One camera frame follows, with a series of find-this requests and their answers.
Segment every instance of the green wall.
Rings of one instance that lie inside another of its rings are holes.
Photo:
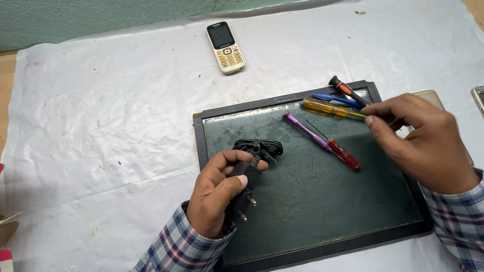
[[[0,52],[291,0],[0,0]]]

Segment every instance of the hand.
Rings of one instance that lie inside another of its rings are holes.
[[[225,208],[230,200],[247,185],[245,175],[227,178],[238,161],[251,163],[254,157],[241,150],[220,151],[198,175],[186,218],[201,236],[218,239],[224,223]],[[257,169],[264,171],[267,162],[259,161]]]
[[[409,93],[369,105],[362,113],[368,115],[365,123],[385,153],[431,191],[459,194],[479,183],[452,114]],[[402,120],[390,128],[387,122],[395,117]],[[415,128],[405,139],[394,133],[403,122]]]

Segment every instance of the wooden table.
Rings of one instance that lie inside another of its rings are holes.
[[[474,16],[477,25],[484,31],[484,1],[461,0]],[[8,104],[14,86],[17,51],[0,53],[0,155],[5,147],[8,128]]]

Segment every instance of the mobile phone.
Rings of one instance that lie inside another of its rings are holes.
[[[226,22],[208,26],[207,34],[222,73],[231,74],[245,67],[240,48]]]
[[[420,92],[415,92],[413,94],[424,98],[425,100],[430,102],[430,104],[436,106],[437,108],[439,108],[441,110],[445,110],[444,105],[442,104],[442,101],[440,101],[439,96],[437,95],[437,93],[434,90],[420,91]],[[414,129],[415,128],[413,128],[412,126],[408,127],[408,130],[410,132],[412,132]],[[467,148],[466,148],[466,156],[467,156],[467,159],[469,160],[470,165],[474,166],[474,161],[470,157],[469,152],[467,152]]]
[[[472,93],[472,96],[474,96],[477,106],[484,116],[484,86],[475,87],[470,92]]]

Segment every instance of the gold phone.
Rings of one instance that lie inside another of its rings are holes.
[[[437,108],[439,108],[441,110],[445,110],[444,109],[444,105],[442,105],[442,102],[440,101],[439,96],[437,95],[437,93],[435,93],[434,90],[426,90],[426,91],[414,92],[413,94],[424,98],[425,100],[427,100],[428,102],[430,102],[432,105],[436,106]],[[414,130],[414,128],[412,126],[409,126],[408,127],[408,130],[410,132],[412,132]],[[472,161],[472,158],[470,157],[469,152],[467,152],[467,149],[466,149],[466,155],[467,155],[467,159],[469,160],[470,165],[471,166],[474,166],[474,162]]]
[[[472,93],[472,96],[474,96],[477,106],[484,116],[484,86],[475,87],[470,92]]]

